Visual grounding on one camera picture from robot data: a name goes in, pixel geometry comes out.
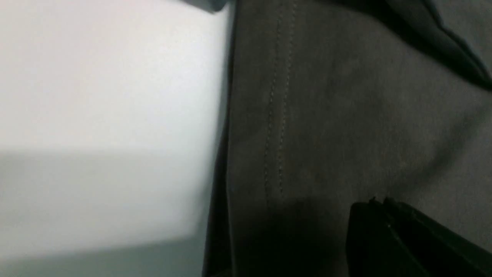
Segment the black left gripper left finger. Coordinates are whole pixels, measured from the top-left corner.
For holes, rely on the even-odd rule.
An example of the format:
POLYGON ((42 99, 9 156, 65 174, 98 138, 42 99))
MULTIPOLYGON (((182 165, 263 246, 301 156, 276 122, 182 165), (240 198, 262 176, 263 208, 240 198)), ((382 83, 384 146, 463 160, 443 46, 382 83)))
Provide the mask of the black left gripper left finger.
POLYGON ((428 277, 378 202, 350 207, 346 238, 350 277, 428 277))

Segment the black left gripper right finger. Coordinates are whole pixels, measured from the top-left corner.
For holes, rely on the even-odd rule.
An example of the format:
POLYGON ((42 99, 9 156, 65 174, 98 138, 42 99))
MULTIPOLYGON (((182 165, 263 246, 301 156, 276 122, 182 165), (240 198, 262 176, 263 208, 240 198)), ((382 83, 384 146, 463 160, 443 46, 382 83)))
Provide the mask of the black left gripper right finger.
POLYGON ((490 277, 491 253, 406 203, 370 200, 385 227, 407 255, 406 261, 429 277, 490 277))

